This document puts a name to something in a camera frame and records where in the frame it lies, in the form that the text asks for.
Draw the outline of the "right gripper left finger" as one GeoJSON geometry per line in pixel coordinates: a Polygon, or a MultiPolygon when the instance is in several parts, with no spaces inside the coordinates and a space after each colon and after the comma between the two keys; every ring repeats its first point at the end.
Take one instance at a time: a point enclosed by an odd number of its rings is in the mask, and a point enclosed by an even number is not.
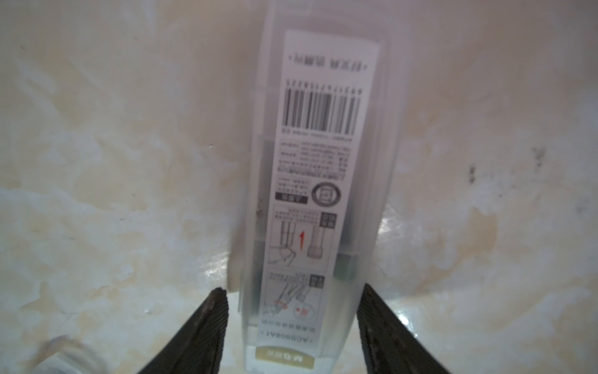
{"type": "Polygon", "coordinates": [[[229,317],[227,292],[215,288],[141,374],[219,372],[229,317]]]}

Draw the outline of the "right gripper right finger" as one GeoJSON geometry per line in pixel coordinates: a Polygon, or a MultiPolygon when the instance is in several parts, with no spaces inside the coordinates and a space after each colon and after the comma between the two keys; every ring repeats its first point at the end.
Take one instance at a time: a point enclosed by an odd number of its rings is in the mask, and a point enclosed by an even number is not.
{"type": "Polygon", "coordinates": [[[369,374],[449,374],[366,284],[357,311],[361,347],[369,374]]]}

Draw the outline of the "clear compass case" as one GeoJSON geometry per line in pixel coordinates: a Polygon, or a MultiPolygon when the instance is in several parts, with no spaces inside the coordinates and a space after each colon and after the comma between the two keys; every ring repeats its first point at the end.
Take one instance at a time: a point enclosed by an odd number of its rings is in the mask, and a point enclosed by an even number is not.
{"type": "Polygon", "coordinates": [[[255,75],[239,310],[249,373],[330,373],[394,170],[403,1],[269,1],[255,75]]]}

